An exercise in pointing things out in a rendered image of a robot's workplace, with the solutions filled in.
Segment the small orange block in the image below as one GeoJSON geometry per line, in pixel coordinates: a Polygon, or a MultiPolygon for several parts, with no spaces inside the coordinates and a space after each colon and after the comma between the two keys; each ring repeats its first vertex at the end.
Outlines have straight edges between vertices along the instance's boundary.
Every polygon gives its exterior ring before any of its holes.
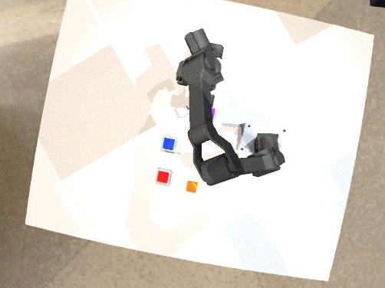
{"type": "Polygon", "coordinates": [[[197,182],[188,181],[186,191],[196,192],[197,184],[198,184],[197,182]]]}

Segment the purple button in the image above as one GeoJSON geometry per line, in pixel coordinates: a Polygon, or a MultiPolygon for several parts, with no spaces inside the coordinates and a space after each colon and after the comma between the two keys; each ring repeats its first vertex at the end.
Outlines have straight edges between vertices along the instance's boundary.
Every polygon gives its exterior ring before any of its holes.
{"type": "Polygon", "coordinates": [[[216,120],[217,109],[218,109],[218,107],[216,107],[216,106],[212,107],[212,120],[213,120],[213,122],[215,122],[215,120],[216,120]]]}

